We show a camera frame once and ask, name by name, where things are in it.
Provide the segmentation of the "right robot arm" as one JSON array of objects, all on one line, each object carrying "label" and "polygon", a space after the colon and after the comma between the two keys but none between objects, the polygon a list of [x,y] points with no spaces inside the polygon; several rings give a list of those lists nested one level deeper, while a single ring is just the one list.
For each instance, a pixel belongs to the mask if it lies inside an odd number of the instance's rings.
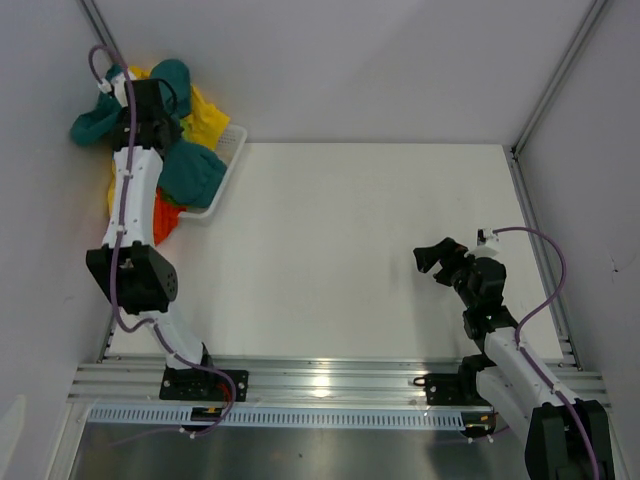
[{"label": "right robot arm", "polygon": [[493,407],[524,447],[532,479],[612,479],[615,476],[608,415],[585,400],[535,354],[520,322],[504,303],[506,267],[496,260],[495,233],[479,232],[470,250],[447,237],[413,251],[416,267],[452,288],[465,306],[467,337],[479,349],[454,374],[416,379],[434,404]]}]

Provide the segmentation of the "teal green shorts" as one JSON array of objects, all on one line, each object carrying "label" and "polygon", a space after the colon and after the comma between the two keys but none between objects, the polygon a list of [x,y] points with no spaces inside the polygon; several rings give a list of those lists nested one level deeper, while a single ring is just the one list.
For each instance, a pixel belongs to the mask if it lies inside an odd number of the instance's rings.
[{"label": "teal green shorts", "polygon": [[[158,186],[176,205],[208,207],[227,170],[214,150],[230,118],[204,100],[181,60],[163,60],[150,71],[131,66],[129,71],[132,80],[159,80],[164,111],[184,129],[182,140],[165,157]],[[100,93],[93,110],[79,115],[72,124],[72,141],[85,147],[114,133],[122,109],[110,93]]]}]

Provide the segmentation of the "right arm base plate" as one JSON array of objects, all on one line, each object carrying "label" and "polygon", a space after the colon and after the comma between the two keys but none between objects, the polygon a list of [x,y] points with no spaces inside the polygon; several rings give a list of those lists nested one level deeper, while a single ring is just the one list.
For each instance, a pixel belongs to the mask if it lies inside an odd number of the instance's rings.
[{"label": "right arm base plate", "polygon": [[462,374],[431,373],[424,376],[427,404],[432,406],[489,406],[474,379]]}]

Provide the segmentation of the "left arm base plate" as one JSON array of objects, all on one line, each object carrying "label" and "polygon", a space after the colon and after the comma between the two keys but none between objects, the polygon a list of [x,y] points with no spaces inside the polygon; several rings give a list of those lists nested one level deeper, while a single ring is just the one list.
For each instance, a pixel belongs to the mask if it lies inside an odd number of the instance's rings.
[{"label": "left arm base plate", "polygon": [[159,391],[165,401],[222,402],[231,395],[229,382],[219,375],[197,369],[166,368]]}]

